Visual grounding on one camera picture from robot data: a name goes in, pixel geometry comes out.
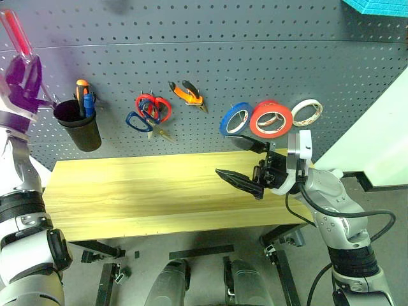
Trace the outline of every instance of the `white tape roll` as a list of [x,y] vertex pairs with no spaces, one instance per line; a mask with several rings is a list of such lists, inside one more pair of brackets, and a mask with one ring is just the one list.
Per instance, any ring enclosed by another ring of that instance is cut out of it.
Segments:
[[[308,119],[305,119],[303,121],[295,121],[295,116],[296,114],[304,107],[312,105],[315,109],[316,112]],[[299,104],[297,104],[293,109],[292,109],[292,116],[293,116],[293,125],[294,126],[308,126],[309,124],[312,124],[317,120],[317,118],[320,117],[321,113],[323,111],[323,106],[320,104],[318,100],[315,99],[307,99],[303,100]]]

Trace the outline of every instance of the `wooden tabletop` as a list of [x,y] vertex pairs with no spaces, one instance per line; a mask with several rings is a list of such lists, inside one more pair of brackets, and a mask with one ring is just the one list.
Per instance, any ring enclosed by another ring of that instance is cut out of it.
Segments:
[[[266,190],[255,200],[214,171],[252,177],[264,157],[218,152],[58,161],[44,201],[69,241],[301,222],[286,211],[283,196]],[[289,203],[310,216],[300,202]]]

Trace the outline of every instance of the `pliers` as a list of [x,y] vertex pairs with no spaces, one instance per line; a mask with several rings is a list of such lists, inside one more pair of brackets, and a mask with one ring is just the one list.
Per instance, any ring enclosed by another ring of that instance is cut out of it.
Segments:
[[195,88],[192,83],[186,80],[184,80],[182,84],[187,89],[188,93],[184,92],[180,87],[176,86],[174,82],[168,82],[171,91],[174,92],[178,97],[185,100],[187,105],[195,105],[203,112],[208,113],[208,110],[203,102],[203,96],[200,96],[197,88]]

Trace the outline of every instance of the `blue tape roll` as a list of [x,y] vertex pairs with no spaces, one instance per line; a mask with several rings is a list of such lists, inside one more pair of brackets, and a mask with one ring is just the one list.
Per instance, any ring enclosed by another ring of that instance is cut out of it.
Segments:
[[[243,131],[249,124],[249,119],[251,118],[252,110],[253,110],[252,106],[246,102],[241,102],[234,105],[227,112],[224,118],[222,118],[221,123],[219,125],[219,132],[224,136],[228,136]],[[230,123],[231,119],[239,112],[245,112],[243,121],[237,127],[228,130],[228,124]]]

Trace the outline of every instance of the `blue marker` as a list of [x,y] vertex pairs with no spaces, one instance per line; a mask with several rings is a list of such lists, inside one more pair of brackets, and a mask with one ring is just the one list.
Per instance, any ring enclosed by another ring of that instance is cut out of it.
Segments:
[[91,117],[95,112],[94,97],[92,94],[84,94],[85,116]]

